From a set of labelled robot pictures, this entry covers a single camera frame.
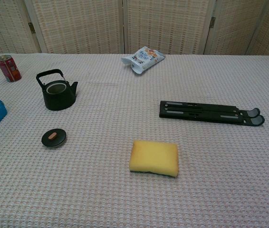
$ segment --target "snack bag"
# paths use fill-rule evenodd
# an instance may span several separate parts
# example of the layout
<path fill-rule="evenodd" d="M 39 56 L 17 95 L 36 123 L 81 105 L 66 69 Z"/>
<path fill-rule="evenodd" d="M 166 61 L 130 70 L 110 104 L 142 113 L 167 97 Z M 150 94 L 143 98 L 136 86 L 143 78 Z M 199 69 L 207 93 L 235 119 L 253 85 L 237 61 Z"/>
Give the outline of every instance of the snack bag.
<path fill-rule="evenodd" d="M 130 65 L 133 71 L 137 74 L 141 74 L 143 71 L 152 67 L 156 63 L 165 59 L 165 55 L 157 50 L 143 47 L 139 49 L 135 54 L 122 58 L 124 64 Z"/>

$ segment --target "soda can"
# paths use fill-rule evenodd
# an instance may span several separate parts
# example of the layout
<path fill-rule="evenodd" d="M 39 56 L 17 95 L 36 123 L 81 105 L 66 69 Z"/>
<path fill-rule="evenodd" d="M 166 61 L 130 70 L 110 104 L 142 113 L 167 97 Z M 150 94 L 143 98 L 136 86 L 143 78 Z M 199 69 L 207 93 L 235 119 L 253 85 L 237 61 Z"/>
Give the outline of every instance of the soda can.
<path fill-rule="evenodd" d="M 0 56 L 0 68 L 8 82 L 15 82 L 21 79 L 21 75 L 12 56 Z"/>

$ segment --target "table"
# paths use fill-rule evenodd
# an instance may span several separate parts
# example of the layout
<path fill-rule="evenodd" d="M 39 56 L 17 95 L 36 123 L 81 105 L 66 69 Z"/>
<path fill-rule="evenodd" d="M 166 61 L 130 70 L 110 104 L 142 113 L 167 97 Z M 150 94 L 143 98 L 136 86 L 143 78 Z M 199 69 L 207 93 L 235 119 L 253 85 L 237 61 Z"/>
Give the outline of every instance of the table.
<path fill-rule="evenodd" d="M 22 79 L 0 71 L 0 227 L 269 227 L 269 56 L 171 55 L 141 76 L 125 55 L 12 56 Z M 54 68 L 78 81 L 58 112 L 35 79 Z M 161 100 L 258 107 L 265 123 L 163 119 Z M 52 128 L 67 141 L 47 149 Z M 178 177 L 130 172 L 136 139 L 178 144 Z"/>

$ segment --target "sponge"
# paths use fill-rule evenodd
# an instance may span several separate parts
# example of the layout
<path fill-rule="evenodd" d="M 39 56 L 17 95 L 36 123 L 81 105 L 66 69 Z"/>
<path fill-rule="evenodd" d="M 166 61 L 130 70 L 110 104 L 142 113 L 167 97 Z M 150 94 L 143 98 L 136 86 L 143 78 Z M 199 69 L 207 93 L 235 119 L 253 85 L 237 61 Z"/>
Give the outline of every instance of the sponge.
<path fill-rule="evenodd" d="M 178 147 L 172 143 L 136 140 L 129 169 L 176 177 L 179 172 Z"/>

